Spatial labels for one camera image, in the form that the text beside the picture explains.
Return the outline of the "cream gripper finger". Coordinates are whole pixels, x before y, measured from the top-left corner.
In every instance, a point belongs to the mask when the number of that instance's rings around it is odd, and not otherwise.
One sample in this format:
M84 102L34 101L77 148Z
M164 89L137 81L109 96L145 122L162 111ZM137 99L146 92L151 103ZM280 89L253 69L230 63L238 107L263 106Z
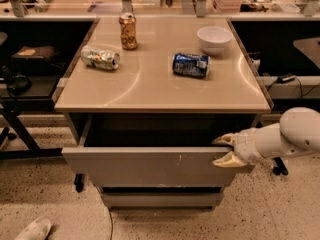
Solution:
M229 145L234 146L237 134L236 133L227 133L222 136L217 137L212 141L213 145Z
M233 151L230 151L223 157L214 160L213 164L222 168L235 168L244 167L248 164L248 162L238 157Z

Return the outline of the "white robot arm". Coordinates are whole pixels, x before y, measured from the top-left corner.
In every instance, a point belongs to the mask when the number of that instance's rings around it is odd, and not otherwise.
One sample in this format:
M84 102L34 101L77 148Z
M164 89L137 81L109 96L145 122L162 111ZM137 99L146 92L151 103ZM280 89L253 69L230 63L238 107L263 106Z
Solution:
M224 134L213 144L233 147L213 161L222 168L256 165L276 157L293 158L320 152L320 113L295 107L282 114L278 123Z

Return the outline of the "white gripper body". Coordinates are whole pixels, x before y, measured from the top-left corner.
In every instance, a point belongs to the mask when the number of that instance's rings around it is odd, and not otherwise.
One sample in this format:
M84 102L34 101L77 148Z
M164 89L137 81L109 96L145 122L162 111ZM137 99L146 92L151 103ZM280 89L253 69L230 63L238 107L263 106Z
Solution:
M234 153L237 157L248 164L254 165L265 161L256 145L256 128L250 128L235 134Z

